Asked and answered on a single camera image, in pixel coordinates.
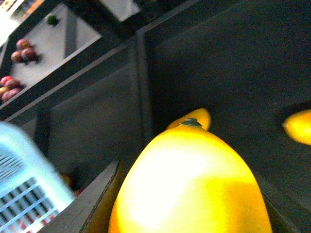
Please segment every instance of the shelf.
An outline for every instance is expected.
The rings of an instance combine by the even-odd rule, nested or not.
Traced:
[[[108,75],[126,66],[128,63],[127,46],[131,43],[130,41],[112,49],[105,55],[100,52],[93,53],[94,59],[86,61],[86,59],[89,59],[90,52],[102,46],[102,43],[103,41],[99,39],[92,44],[85,45],[81,50],[65,59],[46,78],[33,86],[25,88],[15,98],[1,105],[1,120],[10,121],[17,125],[25,124],[35,118],[39,103],[48,102],[50,107],[55,107],[99,81],[104,74]],[[106,65],[97,79],[88,79],[83,75],[101,63]]]

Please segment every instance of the yellow fruit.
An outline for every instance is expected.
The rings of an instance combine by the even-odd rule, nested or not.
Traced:
[[[243,159],[193,119],[186,122],[140,154],[118,193],[108,232],[271,233]]]
[[[283,127],[293,140],[311,146],[311,110],[291,115],[284,121]]]
[[[210,127],[210,114],[208,111],[204,108],[199,108],[197,110],[192,111],[191,113],[188,113],[187,115],[184,115],[182,118],[173,121],[166,129],[172,129],[177,126],[187,118],[195,118],[198,120],[198,122],[202,125],[202,128],[205,130],[208,130]]]

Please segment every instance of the red fruit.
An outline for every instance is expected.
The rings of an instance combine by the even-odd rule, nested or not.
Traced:
[[[35,61],[37,59],[37,53],[33,48],[26,48],[21,52],[21,57],[24,61]]]
[[[5,77],[3,77],[3,78],[0,80],[0,85],[1,85],[1,86],[4,86],[5,83],[6,83],[7,81],[11,80],[11,79],[13,79],[12,76],[5,76]]]
[[[15,51],[12,53],[11,55],[11,60],[12,62],[14,63],[23,63],[24,60],[23,58],[21,57],[21,51]]]
[[[10,99],[10,91],[6,91],[2,96],[1,96],[1,100],[3,102],[7,102]]]
[[[16,80],[16,79],[10,79],[9,81],[7,81],[4,86],[8,87],[9,89],[14,89],[17,87],[20,87],[20,81]]]
[[[14,96],[16,96],[19,92],[21,92],[22,89],[21,88],[14,88],[12,90],[9,91],[9,98],[12,98]]]
[[[25,48],[29,48],[31,46],[29,40],[27,39],[20,39],[19,41],[17,41],[16,43],[16,47],[18,50],[23,50]]]
[[[8,87],[1,87],[0,88],[0,98],[3,96],[3,94],[7,91],[9,91],[10,89]]]

